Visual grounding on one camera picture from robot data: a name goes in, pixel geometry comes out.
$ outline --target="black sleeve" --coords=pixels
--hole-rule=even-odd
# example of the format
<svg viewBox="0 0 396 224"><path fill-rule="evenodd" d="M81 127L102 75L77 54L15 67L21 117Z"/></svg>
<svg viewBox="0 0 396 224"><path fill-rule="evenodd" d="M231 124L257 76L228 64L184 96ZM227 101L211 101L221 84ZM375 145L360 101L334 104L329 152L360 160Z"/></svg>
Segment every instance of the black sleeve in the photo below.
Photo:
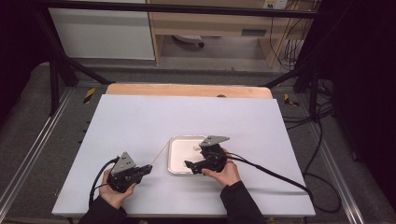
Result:
<svg viewBox="0 0 396 224"><path fill-rule="evenodd" d="M236 182L231 186L226 186L221 192L220 198L227 210L229 224L266 223L262 212L248 193L242 181Z"/></svg>
<svg viewBox="0 0 396 224"><path fill-rule="evenodd" d="M98 196L78 224L119 224L125 217L126 212L123 208L118 210Z"/></svg>

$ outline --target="wire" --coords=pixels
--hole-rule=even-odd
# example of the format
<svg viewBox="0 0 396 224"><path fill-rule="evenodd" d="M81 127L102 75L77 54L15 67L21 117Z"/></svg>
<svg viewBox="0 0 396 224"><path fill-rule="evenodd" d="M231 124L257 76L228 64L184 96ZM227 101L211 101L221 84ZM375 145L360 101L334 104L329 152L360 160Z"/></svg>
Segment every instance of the wire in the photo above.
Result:
<svg viewBox="0 0 396 224"><path fill-rule="evenodd" d="M322 211L322 212L326 212L326 213L336 213L336 212L338 212L338 211L341 209L341 207L342 207L342 203L341 203L342 200L341 200L341 197L340 197L340 195L339 195L339 193L338 193L338 190L334 187L334 185L333 185L332 183L330 183L329 181L325 180L324 178L322 178L322 177L320 177L320 176L318 176L318 175L313 175L313 174L308 173L308 169L311 167L312 162L314 161L315 157L318 155L318 151L319 151L319 149L320 149L321 142L322 142L322 139L323 139L323 128L322 128L320 119L322 119L322 118L328 116L329 114L331 114L331 113L333 112L333 107L332 107L332 105L329 106L329 107L323 108L324 106L326 106L326 105L328 105L328 104L331 104L331 102L326 102L326 103L320 105L320 106L318 107L318 113L317 113L315 116L303 117L303 118L300 118L299 120L298 120L298 118L296 118L296 117L284 117L284 118L293 119L293 120L285 120L285 123L288 123L288 122L290 122L290 123L297 123L297 125L288 128L288 130L291 129L291 128L295 128L295 127L298 127L298 126L300 126L300 125L306 124L306 123L309 122L309 121L313 121L313 120L317 120L317 121L318 121L319 132L320 132L320 134L319 134L319 140L318 140L318 145L317 145L317 147L315 148L314 154L311 156L311 159L309 160L308 164L305 166L305 169L304 169L304 171L302 172L302 174L303 174L303 178L304 178L304 179L305 179L307 176L311 176L311 177L314 177L314 178L316 178L316 179L319 179L320 181L322 181L323 183L325 183L326 185L328 185L329 187L332 188L332 190L333 190L333 191L335 192L335 194L336 194L337 202L338 202L337 206L336 206L334 209L324 209L324 208L318 206L318 205L315 204L315 203L313 203L313 205L314 205L315 208L317 208L318 210L320 210L320 211Z"/></svg>
<svg viewBox="0 0 396 224"><path fill-rule="evenodd" d="M113 159L111 161L108 161L103 167L102 169L99 171L99 174L96 176L95 180L93 181L92 184L92 188L91 188L91 192L90 192L90 200L88 202L88 206L91 207L92 203L93 203L93 194L96 190L96 183L98 182L98 179L100 177L100 175L102 174L102 172L106 169L106 167L111 164L111 163L116 163L118 160L120 159L120 157L117 157L116 159Z"/></svg>
<svg viewBox="0 0 396 224"><path fill-rule="evenodd" d="M150 166L152 166L152 163L154 163L158 159L158 157L161 155L161 153L163 153L163 150L166 148L166 146L168 146L169 143L170 143L170 141L166 142L165 146L163 146L163 149L161 149L160 153L157 154L154 161L151 162Z"/></svg>
<svg viewBox="0 0 396 224"><path fill-rule="evenodd" d="M288 38L288 36L290 35L291 31L293 31L293 29L296 27L296 25L297 25L298 23L300 23L301 21L303 21L303 19L297 20L297 22L295 22L295 23L290 27L288 33L286 34L285 39ZM295 65L295 63L297 62L297 56L300 54L300 52L297 53L297 50L298 50L298 49L300 48L300 46L302 45L303 40L304 40L304 37L305 37L305 35L306 35L306 31L307 31L308 27L310 26L310 24L311 24L311 22L312 22L312 20L304 20L304 21L305 21L305 24L303 24L303 23L301 22L301 25L302 25L302 36L301 36L301 39L300 39L300 40L288 40L288 44L287 44L287 46L286 46L286 48L285 48L285 52L284 52L285 57L284 57L284 60L286 60L286 61L289 63L289 70L290 70L290 71L291 71L291 64L290 64L290 62L293 61L293 62L294 62L294 65Z"/></svg>
<svg viewBox="0 0 396 224"><path fill-rule="evenodd" d="M323 179L322 177L318 176L318 175L313 175L310 173L305 173L305 176L312 176L316 179L321 180L322 182L324 182L325 184L327 184L330 188L332 188L332 190L334 191L335 195L337 196L337 207L335 207L334 209L323 209L319 206L317 206L316 204L313 203L314 207L316 207L318 210L322 211L322 212L326 212L326 213L336 213L341 209L342 203L341 203L341 196L338 193L338 190L332 185L332 183L330 183L329 181Z"/></svg>
<svg viewBox="0 0 396 224"><path fill-rule="evenodd" d="M217 156L220 156L220 157L224 157L223 154L216 153L216 152L208 152L208 154L212 154L212 155L217 155ZM307 188L306 186L303 186L302 184L299 184L299 183L297 183L297 182L295 182L295 181L293 181L293 180L290 180L290 179L286 178L286 177L283 176L283 175L279 175L279 174L274 173L274 172L272 172L272 171L270 171L270 170L268 170L268 169L265 169L264 167L262 167L262 166L260 166L260 165L258 165L258 164L254 164L254 163L252 163L252 162L250 162L250 161L248 161L248 160L242 158L242 157L239 156L239 155L236 155L236 154L230 153L230 152L228 152L227 154L230 154L230 155L235 156L235 157L226 156L226 158L228 158L228 159L231 159L231 160L234 160L234 161L241 161L241 162L246 163L246 164L248 164L248 165L254 166L254 167L256 167L257 169L259 169L259 170L261 170L261 171L267 173L268 175L271 175L271 176L273 176L273 177L276 177L276 178L278 178L278 179L280 179L280 180L283 180L283 181L285 181L285 182L287 182L287 183L290 183L290 184L292 184L292 185L294 185L294 186L296 186L296 187L298 187L298 188L304 190L304 191L308 194L308 196L309 196L311 202L314 201L314 196L313 196L311 190L310 190L309 188Z"/></svg>
<svg viewBox="0 0 396 224"><path fill-rule="evenodd" d="M271 47L272 52L275 54L276 60L279 62L279 65L280 65L283 69L288 70L288 68L285 67L285 66L287 66L287 65L283 64L283 63L279 60L279 57L277 57L277 54L276 54L276 52L275 52L275 50L274 50L274 47L273 47L273 45L272 45L272 32L273 32L273 27L274 27L274 17L271 18L270 47Z"/></svg>
<svg viewBox="0 0 396 224"><path fill-rule="evenodd" d="M293 0L293 1L291 1L286 7L285 7L285 9L288 9L289 7L291 7L291 5L293 5L293 3L295 2L295 1L299 1L299 0Z"/></svg>
<svg viewBox="0 0 396 224"><path fill-rule="evenodd" d="M95 189L99 189L99 188L101 188L101 187L103 187L103 186L106 186L106 185L108 185L108 184L99 185L99 186L96 187Z"/></svg>

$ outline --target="table surface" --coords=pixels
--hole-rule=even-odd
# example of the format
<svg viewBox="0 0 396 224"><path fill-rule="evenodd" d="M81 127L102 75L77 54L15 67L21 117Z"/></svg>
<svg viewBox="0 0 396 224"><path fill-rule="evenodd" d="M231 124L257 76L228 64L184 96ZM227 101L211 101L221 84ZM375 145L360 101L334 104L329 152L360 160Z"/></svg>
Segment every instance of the table surface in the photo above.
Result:
<svg viewBox="0 0 396 224"><path fill-rule="evenodd" d="M150 164L175 135L229 136L231 139L221 143L222 147L304 185L276 100L106 94L97 106L52 213L83 216L88 210L92 182L107 161L127 151L138 166ZM203 175L171 174L167 162L166 147L151 174L144 176L134 195L125 200L123 207L129 217L226 215L219 198L221 186L215 180ZM309 197L301 189L236 163L265 216L315 215Z"/></svg>

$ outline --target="white tray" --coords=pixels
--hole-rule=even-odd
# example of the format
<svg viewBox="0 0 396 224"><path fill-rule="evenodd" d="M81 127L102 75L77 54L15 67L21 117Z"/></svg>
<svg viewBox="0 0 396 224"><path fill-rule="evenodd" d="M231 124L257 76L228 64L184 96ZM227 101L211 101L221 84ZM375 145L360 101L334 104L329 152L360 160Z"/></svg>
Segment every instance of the white tray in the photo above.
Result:
<svg viewBox="0 0 396 224"><path fill-rule="evenodd" d="M198 162L204 159L199 144L206 139L202 135L177 135L169 141L168 170L174 175L192 175L184 161Z"/></svg>

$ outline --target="person's arm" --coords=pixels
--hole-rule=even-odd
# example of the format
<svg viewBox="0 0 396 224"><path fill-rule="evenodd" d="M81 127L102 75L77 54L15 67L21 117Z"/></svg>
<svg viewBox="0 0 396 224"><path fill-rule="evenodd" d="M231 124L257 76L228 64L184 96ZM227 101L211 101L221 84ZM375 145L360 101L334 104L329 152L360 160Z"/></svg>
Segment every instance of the person's arm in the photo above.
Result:
<svg viewBox="0 0 396 224"><path fill-rule="evenodd" d="M262 212L241 181L238 168L232 160L227 160L224 169L220 173L208 169L202 169L202 173L213 177L224 187L220 198L227 210L229 224L266 223Z"/></svg>
<svg viewBox="0 0 396 224"><path fill-rule="evenodd" d="M220 198L227 210L229 224L266 223L262 212L248 193L242 181L236 182L231 186L226 186L221 192Z"/></svg>
<svg viewBox="0 0 396 224"><path fill-rule="evenodd" d="M102 187L99 196L93 201L88 212L79 220L78 224L119 224L126 217L122 202L134 193L136 184L132 184L125 193L114 191L107 183L110 170L103 174Z"/></svg>

